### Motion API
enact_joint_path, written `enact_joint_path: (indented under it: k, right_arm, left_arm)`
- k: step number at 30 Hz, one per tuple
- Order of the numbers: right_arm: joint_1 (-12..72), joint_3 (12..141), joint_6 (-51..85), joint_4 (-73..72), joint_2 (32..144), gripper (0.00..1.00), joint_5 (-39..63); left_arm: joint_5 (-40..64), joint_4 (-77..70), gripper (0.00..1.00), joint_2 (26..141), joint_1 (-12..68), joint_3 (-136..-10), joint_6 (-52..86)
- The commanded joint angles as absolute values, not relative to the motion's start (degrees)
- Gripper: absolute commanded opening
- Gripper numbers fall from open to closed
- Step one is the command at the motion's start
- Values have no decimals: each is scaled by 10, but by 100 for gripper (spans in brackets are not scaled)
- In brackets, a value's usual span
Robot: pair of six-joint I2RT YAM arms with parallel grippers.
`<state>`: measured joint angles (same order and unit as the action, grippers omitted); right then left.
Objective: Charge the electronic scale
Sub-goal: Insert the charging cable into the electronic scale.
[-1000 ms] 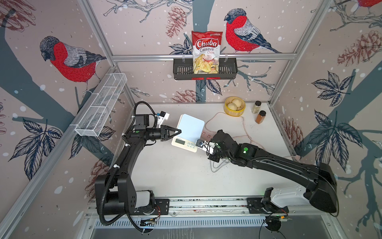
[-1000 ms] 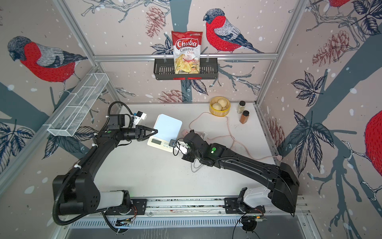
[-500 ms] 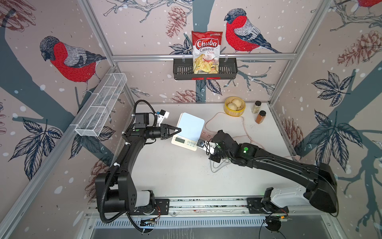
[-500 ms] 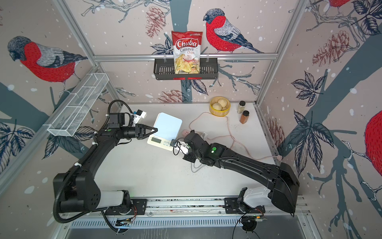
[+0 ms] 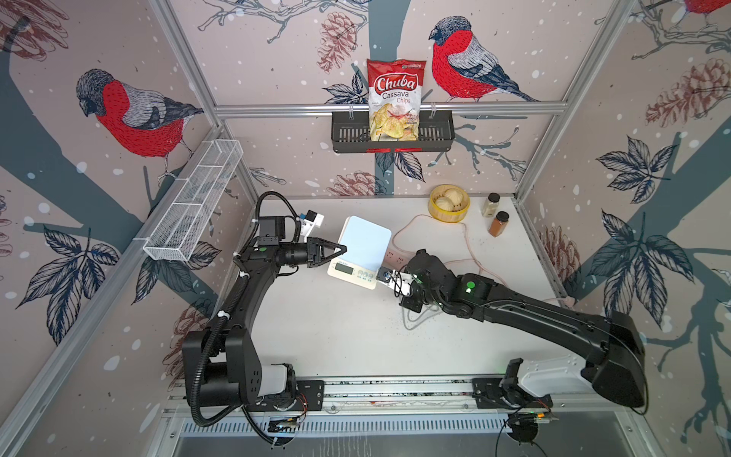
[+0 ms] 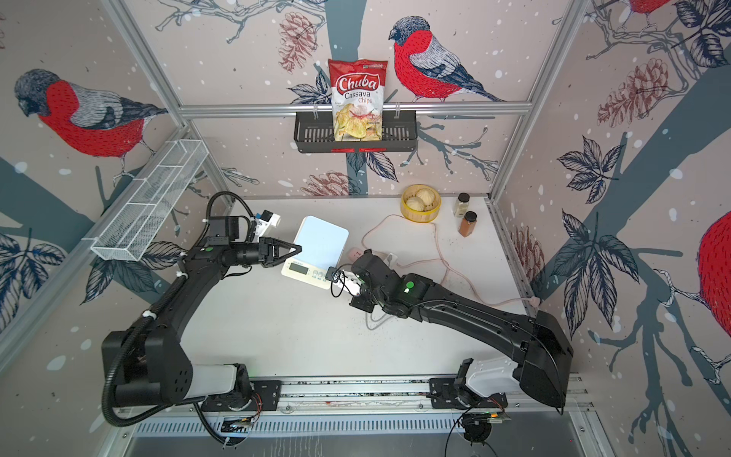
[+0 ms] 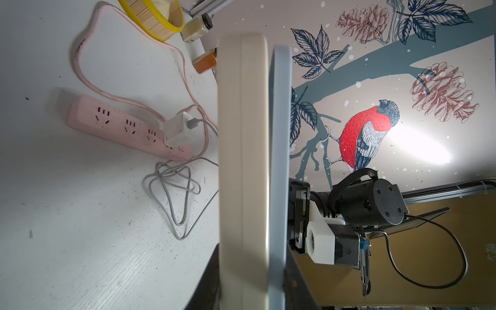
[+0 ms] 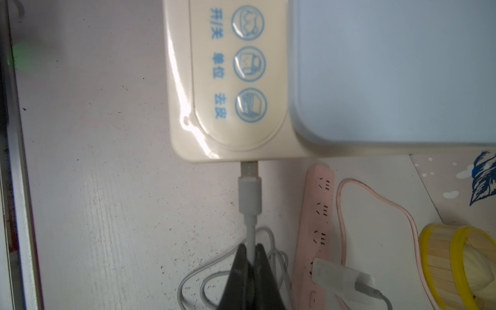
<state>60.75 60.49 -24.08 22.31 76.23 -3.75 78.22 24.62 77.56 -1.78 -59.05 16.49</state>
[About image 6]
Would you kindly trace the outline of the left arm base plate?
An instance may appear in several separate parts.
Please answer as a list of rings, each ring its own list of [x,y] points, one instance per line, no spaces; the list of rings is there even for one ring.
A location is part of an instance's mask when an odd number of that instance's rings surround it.
[[[282,382],[279,380],[253,380],[244,392],[234,390],[209,396],[201,405],[201,410],[245,414],[276,411],[281,388]]]

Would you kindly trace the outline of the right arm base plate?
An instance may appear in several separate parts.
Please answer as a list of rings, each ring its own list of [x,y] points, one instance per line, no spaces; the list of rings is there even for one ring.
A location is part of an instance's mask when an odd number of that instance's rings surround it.
[[[434,409],[500,409],[508,407],[504,392],[487,397],[477,394],[466,385],[463,378],[430,378],[428,399]]]

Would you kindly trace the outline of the pink power strip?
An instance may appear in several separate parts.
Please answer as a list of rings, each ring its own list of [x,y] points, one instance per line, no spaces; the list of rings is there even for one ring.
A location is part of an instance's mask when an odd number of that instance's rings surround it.
[[[363,249],[353,248],[348,252],[348,261],[350,261],[350,263],[354,263],[363,254]],[[384,251],[373,251],[372,254],[383,260],[385,264],[392,270],[396,268],[398,260],[398,256],[396,254]]]

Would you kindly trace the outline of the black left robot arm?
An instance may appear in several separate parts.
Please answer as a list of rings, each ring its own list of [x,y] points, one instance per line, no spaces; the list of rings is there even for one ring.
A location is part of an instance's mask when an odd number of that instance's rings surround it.
[[[224,190],[209,198],[204,229],[179,261],[179,272],[161,298],[125,331],[102,343],[105,382],[101,411],[116,428],[139,424],[176,406],[192,406],[209,436],[222,447],[243,443],[239,432],[265,411],[278,407],[279,381],[253,382],[243,364],[195,365],[181,339],[194,312],[219,282],[237,267],[246,275],[254,266],[273,268],[302,251],[283,240],[257,236],[258,218],[214,216],[215,202],[241,198]]]

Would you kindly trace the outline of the white blue electronic scale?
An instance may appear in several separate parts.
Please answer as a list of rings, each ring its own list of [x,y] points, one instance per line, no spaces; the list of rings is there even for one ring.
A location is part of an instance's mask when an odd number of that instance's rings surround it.
[[[350,232],[313,215],[308,215],[295,236],[302,251],[287,259],[281,274],[319,289],[328,289],[330,268],[339,266]]]

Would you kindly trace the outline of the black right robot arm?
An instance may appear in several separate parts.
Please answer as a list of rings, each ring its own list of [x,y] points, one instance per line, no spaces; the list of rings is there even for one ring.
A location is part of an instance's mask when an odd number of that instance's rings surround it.
[[[504,312],[462,297],[422,275],[401,276],[370,249],[352,265],[362,282],[350,306],[372,312],[379,306],[394,317],[453,329],[517,364],[512,376],[533,400],[563,411],[573,348],[555,316]]]

